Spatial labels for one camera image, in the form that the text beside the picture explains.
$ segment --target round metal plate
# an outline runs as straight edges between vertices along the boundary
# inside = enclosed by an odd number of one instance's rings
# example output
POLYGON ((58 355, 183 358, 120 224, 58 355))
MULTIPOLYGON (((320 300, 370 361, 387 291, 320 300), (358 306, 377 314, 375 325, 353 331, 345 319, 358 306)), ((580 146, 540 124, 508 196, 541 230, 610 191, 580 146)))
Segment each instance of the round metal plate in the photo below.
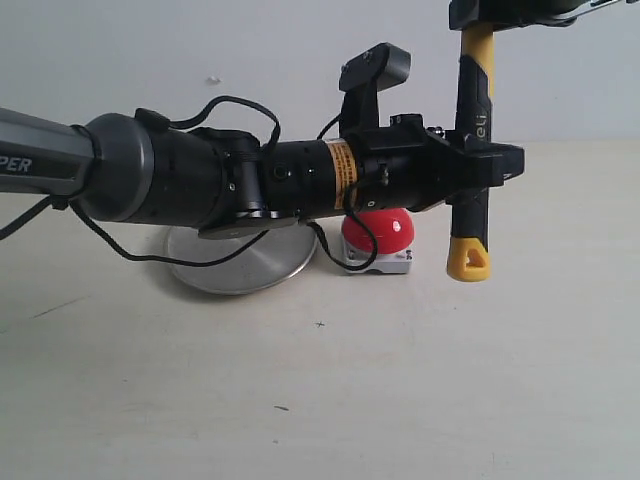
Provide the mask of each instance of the round metal plate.
MULTIPOLYGON (((203 240, 192 228, 173 227, 167 235, 165 250, 172 258, 206 262, 234 252, 252 238, 203 240)), ((316 245, 315 233, 308 227, 278 228, 222 265, 211 268, 170 265, 170 268, 178 280, 199 290, 244 295, 293 277, 309 263, 316 245)))

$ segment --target orange label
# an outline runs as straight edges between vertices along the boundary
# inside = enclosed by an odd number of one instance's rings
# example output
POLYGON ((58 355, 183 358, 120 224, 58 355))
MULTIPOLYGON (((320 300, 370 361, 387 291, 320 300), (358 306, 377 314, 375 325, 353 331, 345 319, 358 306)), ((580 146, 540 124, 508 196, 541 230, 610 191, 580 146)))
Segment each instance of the orange label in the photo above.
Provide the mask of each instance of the orange label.
MULTIPOLYGON (((344 140, 327 140, 325 142, 331 157, 333 158, 333 167, 336 172, 336 210, 344 209, 344 194, 347 187, 358 181, 358 169, 356 167, 356 159, 349 144, 344 140)), ((356 192, 353 192, 351 202, 355 201, 356 192)))

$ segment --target white wall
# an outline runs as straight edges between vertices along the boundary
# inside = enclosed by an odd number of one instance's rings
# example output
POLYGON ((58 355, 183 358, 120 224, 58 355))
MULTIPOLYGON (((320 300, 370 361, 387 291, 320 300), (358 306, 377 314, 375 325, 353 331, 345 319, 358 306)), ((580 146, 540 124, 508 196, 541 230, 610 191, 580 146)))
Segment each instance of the white wall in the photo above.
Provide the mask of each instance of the white wall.
MULTIPOLYGON (((413 53, 414 66, 408 84, 385 93, 383 114, 420 111, 445 127, 453 120, 458 35, 447 29, 444 0, 3 3, 6 108, 62 122, 137 106, 177 118, 229 93, 272 108, 286 138, 308 137, 340 106, 340 65, 390 41, 413 53), (223 83, 207 85, 210 75, 223 83)), ((622 4, 570 29, 502 33, 496 138, 638 137, 639 21, 640 7, 622 4)), ((267 131, 251 113, 221 112, 216 125, 267 131)))

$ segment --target silver disc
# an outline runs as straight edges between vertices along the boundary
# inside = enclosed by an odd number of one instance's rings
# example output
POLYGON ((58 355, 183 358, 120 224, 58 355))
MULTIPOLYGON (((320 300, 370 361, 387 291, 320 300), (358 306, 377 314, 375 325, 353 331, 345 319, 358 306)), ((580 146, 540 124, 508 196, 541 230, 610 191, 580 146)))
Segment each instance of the silver disc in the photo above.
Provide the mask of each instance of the silver disc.
MULTIPOLYGON (((253 236, 204 240, 192 228, 173 227, 165 242, 168 256, 207 262, 233 253, 253 236)), ((244 295, 283 282, 301 271, 313 256, 317 239, 313 230, 293 226, 271 230, 240 256, 210 268, 170 265, 183 283, 219 295, 244 295)))

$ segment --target red button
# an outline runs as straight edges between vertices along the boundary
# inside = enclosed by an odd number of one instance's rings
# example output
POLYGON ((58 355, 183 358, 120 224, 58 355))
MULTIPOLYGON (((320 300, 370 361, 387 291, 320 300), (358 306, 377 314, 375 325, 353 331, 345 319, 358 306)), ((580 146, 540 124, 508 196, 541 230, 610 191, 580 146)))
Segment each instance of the red button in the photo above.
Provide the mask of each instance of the red button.
MULTIPOLYGON (((358 214, 378 240, 378 252, 383 255, 406 249, 415 238, 411 216, 404 208, 358 214)), ((371 252, 373 243, 367 232, 349 217, 342 222, 342 235, 352 246, 371 252)))

